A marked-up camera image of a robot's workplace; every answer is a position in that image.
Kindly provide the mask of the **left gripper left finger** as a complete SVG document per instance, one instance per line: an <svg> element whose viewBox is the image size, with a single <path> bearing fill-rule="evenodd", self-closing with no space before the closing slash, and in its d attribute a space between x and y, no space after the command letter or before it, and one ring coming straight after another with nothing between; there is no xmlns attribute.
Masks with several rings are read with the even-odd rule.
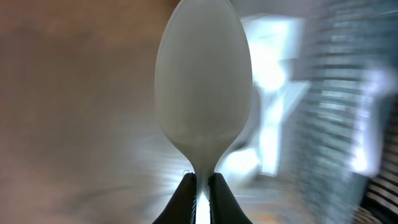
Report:
<svg viewBox="0 0 398 224"><path fill-rule="evenodd" d="M195 222L197 178L187 173L153 224L192 224Z"/></svg>

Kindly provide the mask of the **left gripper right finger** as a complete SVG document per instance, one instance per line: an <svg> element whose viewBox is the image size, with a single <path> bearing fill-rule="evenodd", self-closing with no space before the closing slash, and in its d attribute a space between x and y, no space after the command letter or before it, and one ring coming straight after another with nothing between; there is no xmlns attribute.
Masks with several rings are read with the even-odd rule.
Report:
<svg viewBox="0 0 398 224"><path fill-rule="evenodd" d="M211 224L252 224L220 173L208 179Z"/></svg>

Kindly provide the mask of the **white plastic spoon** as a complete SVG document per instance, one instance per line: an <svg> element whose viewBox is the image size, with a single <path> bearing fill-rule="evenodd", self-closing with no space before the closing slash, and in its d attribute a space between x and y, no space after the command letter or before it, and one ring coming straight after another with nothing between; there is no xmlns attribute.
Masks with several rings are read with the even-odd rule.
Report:
<svg viewBox="0 0 398 224"><path fill-rule="evenodd" d="M195 174L190 223L210 222L208 179L248 119L252 65L242 23L227 0L182 0L162 35L154 103L169 141Z"/></svg>
<svg viewBox="0 0 398 224"><path fill-rule="evenodd" d="M244 129L216 167L233 189L259 175L277 175L282 126L310 86L291 79L300 54L303 19L258 14L241 22L251 54L251 107Z"/></svg>

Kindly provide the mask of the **black perforated plastic tray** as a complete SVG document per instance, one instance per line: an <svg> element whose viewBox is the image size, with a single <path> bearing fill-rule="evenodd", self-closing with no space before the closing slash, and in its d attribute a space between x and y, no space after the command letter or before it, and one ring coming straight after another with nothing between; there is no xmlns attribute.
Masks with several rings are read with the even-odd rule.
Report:
<svg viewBox="0 0 398 224"><path fill-rule="evenodd" d="M368 181L354 224L397 224L397 99L384 132L379 174Z"/></svg>

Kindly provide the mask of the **white perforated plastic tray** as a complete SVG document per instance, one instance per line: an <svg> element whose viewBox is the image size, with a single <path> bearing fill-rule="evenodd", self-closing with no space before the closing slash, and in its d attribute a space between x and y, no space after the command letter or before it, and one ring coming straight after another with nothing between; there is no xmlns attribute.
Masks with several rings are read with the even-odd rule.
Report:
<svg viewBox="0 0 398 224"><path fill-rule="evenodd" d="M397 1L234 1L240 18L304 20L292 81L310 86L282 126L275 177L232 191L252 223L353 223L381 169L397 99Z"/></svg>

